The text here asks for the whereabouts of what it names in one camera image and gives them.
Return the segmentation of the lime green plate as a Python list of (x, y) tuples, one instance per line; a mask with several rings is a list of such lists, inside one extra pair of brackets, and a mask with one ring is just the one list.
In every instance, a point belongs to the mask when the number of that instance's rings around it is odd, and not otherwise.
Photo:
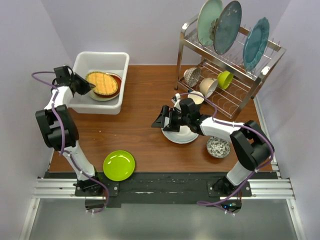
[(111, 152), (103, 162), (104, 175), (115, 182), (128, 179), (135, 171), (136, 161), (133, 155), (125, 150)]

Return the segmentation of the woven bamboo plate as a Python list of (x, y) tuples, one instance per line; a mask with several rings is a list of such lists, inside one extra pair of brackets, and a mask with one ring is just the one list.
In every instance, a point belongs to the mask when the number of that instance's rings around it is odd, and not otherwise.
[(85, 79), (95, 85), (95, 88), (92, 90), (99, 95), (110, 96), (115, 94), (119, 89), (118, 82), (114, 77), (104, 72), (90, 72), (86, 75)]

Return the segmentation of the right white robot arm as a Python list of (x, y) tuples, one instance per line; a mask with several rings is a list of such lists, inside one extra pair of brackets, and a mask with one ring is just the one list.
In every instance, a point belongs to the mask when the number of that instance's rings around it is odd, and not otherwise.
[(266, 160), (273, 159), (274, 146), (257, 122), (234, 123), (201, 114), (191, 98), (182, 99), (178, 104), (179, 107), (164, 105), (151, 126), (173, 133), (186, 126), (195, 134), (217, 137), (233, 145), (237, 162), (226, 176), (214, 183), (215, 191), (235, 196)]

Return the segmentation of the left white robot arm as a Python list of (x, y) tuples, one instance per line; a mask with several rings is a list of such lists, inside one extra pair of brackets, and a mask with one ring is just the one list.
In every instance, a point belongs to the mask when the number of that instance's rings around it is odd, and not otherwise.
[(79, 132), (69, 112), (69, 104), (75, 94), (84, 95), (94, 88), (84, 78), (75, 73), (68, 65), (56, 67), (52, 83), (41, 80), (39, 74), (49, 71), (33, 72), (31, 77), (51, 87), (51, 98), (43, 110), (35, 113), (35, 118), (47, 147), (63, 156), (76, 173), (74, 185), (83, 193), (99, 196), (106, 191), (100, 181), (96, 168), (89, 162), (79, 143)]

